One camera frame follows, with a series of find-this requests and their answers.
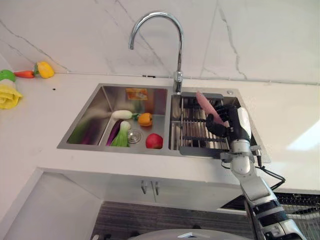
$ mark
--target yellow bell pepper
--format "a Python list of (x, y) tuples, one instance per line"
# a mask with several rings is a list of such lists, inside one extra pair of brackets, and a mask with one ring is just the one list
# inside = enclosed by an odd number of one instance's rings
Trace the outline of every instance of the yellow bell pepper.
[(11, 109), (18, 104), (22, 94), (13, 87), (0, 83), (0, 109)]
[(140, 124), (140, 126), (142, 127), (148, 127), (152, 125), (152, 115), (151, 113), (143, 113), (139, 116), (138, 118), (138, 123)]
[(40, 76), (44, 79), (51, 78), (55, 71), (52, 67), (45, 61), (39, 61), (34, 66), (34, 74), (40, 74)]

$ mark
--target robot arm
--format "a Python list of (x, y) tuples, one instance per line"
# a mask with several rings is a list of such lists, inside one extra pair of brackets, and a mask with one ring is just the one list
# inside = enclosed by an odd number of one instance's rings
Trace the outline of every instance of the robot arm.
[(232, 173), (240, 182), (248, 205), (260, 223), (266, 240), (306, 240), (296, 223), (289, 219), (284, 208), (268, 184), (257, 176), (253, 151), (256, 152), (259, 165), (261, 155), (259, 146), (251, 146), (251, 127), (248, 112), (243, 107), (228, 106), (226, 111), (230, 127), (217, 126), (213, 116), (207, 118), (210, 132), (227, 137), (230, 152), (221, 153), (220, 158), (230, 163)]

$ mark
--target chrome faucet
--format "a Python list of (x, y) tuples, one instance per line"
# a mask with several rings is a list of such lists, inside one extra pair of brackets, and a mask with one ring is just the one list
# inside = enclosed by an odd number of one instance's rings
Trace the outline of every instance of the chrome faucet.
[(173, 90), (180, 94), (183, 80), (183, 73), (181, 71), (181, 56), (182, 48), (184, 45), (184, 31), (180, 25), (180, 22), (170, 13), (165, 11), (152, 11), (142, 16), (133, 26), (133, 29), (129, 38), (129, 49), (134, 49), (135, 36), (142, 24), (148, 21), (151, 18), (162, 17), (169, 19), (177, 28), (179, 33), (179, 53), (178, 53), (178, 67), (177, 70), (173, 73)]

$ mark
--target drain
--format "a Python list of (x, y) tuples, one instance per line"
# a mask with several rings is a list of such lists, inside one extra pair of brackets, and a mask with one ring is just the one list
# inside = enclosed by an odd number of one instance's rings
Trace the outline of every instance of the drain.
[(139, 130), (132, 129), (128, 131), (128, 142), (130, 144), (138, 143), (142, 138), (142, 133)]

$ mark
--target sink basin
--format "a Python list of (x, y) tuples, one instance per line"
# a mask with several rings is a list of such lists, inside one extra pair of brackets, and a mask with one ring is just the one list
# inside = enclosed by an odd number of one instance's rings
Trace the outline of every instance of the sink basin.
[[(227, 151), (229, 145), (227, 139), (207, 131), (206, 115), (196, 100), (197, 91), (203, 92), (213, 106), (232, 104), (245, 107), (236, 89), (183, 87), (178, 95), (172, 87), (101, 83), (71, 124), (58, 148), (219, 159), (220, 153)], [(116, 122), (111, 114), (117, 110), (152, 114), (152, 126), (149, 127), (141, 127), (133, 119), (127, 120), (138, 135), (138, 142), (129, 144), (129, 147), (106, 146)], [(269, 163), (270, 159), (251, 119), (250, 123), (251, 143), (261, 145), (262, 161)], [(151, 133), (163, 137), (162, 149), (146, 148), (146, 138)]]

